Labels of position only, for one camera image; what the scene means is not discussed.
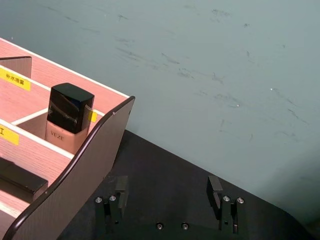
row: black table surface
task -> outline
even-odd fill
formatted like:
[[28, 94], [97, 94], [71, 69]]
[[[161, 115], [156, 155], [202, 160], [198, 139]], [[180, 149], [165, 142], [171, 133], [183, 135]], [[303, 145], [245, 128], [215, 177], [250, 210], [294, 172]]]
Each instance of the black table surface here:
[[[117, 176], [128, 176], [126, 222], [139, 225], [178, 221], [218, 229], [206, 193], [209, 175], [212, 174], [125, 131], [111, 172], [58, 239], [95, 239], [94, 199], [112, 195]], [[220, 182], [226, 194], [245, 200], [250, 240], [314, 239], [287, 212], [223, 179]]]

